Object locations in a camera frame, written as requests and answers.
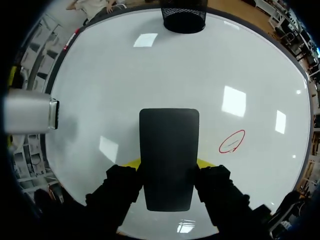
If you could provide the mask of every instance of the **white shirt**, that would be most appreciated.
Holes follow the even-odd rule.
[[[88,20],[93,19],[97,13],[107,6],[106,0],[79,0],[74,4],[75,9],[84,10]]]

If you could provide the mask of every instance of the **white tabletop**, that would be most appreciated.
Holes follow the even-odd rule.
[[[88,27],[65,56],[51,94],[60,113],[58,129],[46,135],[47,158],[82,204],[108,168],[140,157],[143,108],[197,109],[198,158],[225,165],[252,208],[265,204],[274,212],[308,154],[311,110],[302,72],[261,35],[209,13],[196,34],[165,29],[159,9]],[[217,229],[197,191],[189,211],[152,212],[142,189],[119,231],[162,240]]]

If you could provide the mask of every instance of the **black phone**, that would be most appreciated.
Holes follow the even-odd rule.
[[[188,211],[195,184],[199,112],[147,108],[139,114],[141,175],[150,211]]]

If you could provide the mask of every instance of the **silver metal cylinder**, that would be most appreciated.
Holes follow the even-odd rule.
[[[7,134],[44,134],[58,128],[59,101],[49,94],[10,89],[4,98]]]

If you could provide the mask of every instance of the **wooden floor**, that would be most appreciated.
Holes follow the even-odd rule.
[[[126,0],[126,3],[129,8],[150,4],[145,3],[145,0]],[[258,26],[266,33],[273,33],[273,28],[268,23],[269,16],[241,0],[208,0],[208,7],[235,15]]]

